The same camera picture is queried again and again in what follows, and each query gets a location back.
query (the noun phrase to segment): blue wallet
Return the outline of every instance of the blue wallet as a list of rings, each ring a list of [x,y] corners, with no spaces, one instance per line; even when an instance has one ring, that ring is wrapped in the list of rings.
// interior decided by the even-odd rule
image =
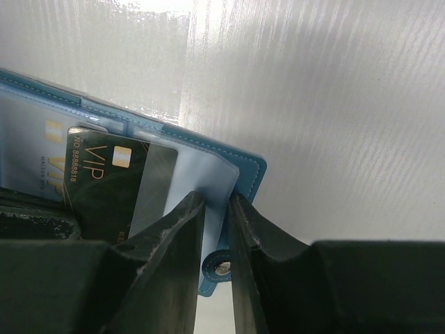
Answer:
[[[60,200],[70,127],[89,127],[174,148],[178,157],[165,214],[189,191],[205,197],[199,293],[211,296],[217,283],[230,280],[230,273],[218,275],[214,270],[229,260],[227,203],[233,191],[253,201],[266,172],[264,159],[83,93],[0,68],[0,186]],[[131,228],[130,235],[145,226]]]

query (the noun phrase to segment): card holder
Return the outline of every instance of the card holder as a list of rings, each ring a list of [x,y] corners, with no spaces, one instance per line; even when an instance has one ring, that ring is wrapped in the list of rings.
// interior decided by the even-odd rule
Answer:
[[[26,118],[23,110],[29,111],[29,109],[32,110],[32,117]],[[23,122],[22,124],[30,127],[29,132],[18,138],[14,127],[10,126],[14,122]],[[36,161],[34,163],[37,165],[39,161],[36,159],[41,158],[42,148],[55,155],[63,152],[60,157],[64,157],[65,148],[60,146],[60,152],[57,151],[56,154],[55,147],[57,147],[56,144],[60,144],[58,137],[60,133],[63,142],[63,131],[66,132],[67,129],[63,127],[61,131],[57,123],[70,123],[70,126],[105,130],[112,134],[175,148],[178,151],[178,159],[164,214],[167,214],[189,191],[199,191],[207,202],[202,248],[203,269],[213,270],[213,267],[209,268],[209,259],[211,263],[227,259],[227,254],[224,252],[227,249],[227,238],[224,233],[221,233],[225,230],[223,221],[227,202],[233,190],[253,201],[266,170],[266,162],[261,157],[188,130],[100,102],[81,93],[72,93],[66,88],[57,88],[40,80],[0,69],[1,186],[22,184],[20,189],[16,190],[24,191],[26,184],[29,186],[33,182],[37,185],[41,183],[39,170],[33,170],[27,160],[29,157],[19,157],[15,152],[26,147],[28,152],[37,152],[34,154],[34,161]],[[50,133],[49,139],[55,139],[52,142],[49,140],[51,145],[39,145],[39,141],[35,139],[37,124],[45,127],[45,130]],[[17,178],[13,179],[12,168],[19,168],[23,177],[20,178],[22,183]],[[49,184],[54,184],[56,180],[50,180]],[[52,199],[56,197],[54,194],[52,197],[48,196],[48,193],[42,192],[41,189],[24,192]],[[130,236],[146,227],[139,225],[137,221],[137,217],[143,213],[143,203],[136,203],[135,220],[130,229]],[[216,282],[229,279],[229,277],[224,277],[216,280],[209,277],[214,276],[204,272],[200,275],[201,295],[210,296]]]

